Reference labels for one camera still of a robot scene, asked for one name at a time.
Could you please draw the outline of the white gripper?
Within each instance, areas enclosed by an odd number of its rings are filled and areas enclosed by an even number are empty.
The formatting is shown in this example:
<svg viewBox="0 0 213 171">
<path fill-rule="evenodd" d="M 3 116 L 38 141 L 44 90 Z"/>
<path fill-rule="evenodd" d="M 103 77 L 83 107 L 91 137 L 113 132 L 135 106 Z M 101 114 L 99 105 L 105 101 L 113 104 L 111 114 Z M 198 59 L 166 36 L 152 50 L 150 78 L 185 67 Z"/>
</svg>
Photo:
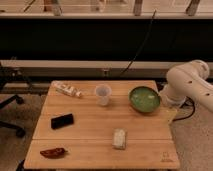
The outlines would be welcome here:
<svg viewBox="0 0 213 171">
<path fill-rule="evenodd" d="M 169 98 L 168 98 L 166 95 L 164 95 L 164 94 L 161 94 L 160 97 L 161 97 L 162 104 L 163 104 L 165 107 L 168 107 L 168 108 L 179 108 L 179 107 L 181 106 L 181 104 L 180 104 L 179 102 L 169 99 Z M 176 117 L 176 114 L 177 114 L 177 110 L 176 110 L 176 109 L 171 109 L 171 110 L 168 112 L 167 121 L 168 121 L 169 124 L 172 123 L 172 121 L 173 121 L 174 118 Z"/>
</svg>

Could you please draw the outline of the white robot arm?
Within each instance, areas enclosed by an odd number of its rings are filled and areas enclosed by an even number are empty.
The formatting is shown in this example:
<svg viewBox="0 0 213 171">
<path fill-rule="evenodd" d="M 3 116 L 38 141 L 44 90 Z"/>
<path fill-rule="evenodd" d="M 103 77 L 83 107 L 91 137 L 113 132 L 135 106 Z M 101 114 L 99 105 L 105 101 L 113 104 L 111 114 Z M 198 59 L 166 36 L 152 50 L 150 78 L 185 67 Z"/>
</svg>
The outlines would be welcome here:
<svg viewBox="0 0 213 171">
<path fill-rule="evenodd" d="M 209 75 L 210 68 L 202 60 L 193 60 L 168 70 L 167 84 L 159 92 L 162 105 L 175 111 L 168 115 L 168 124 L 174 120 L 177 109 L 186 98 L 191 98 L 213 112 L 213 85 L 206 81 Z"/>
</svg>

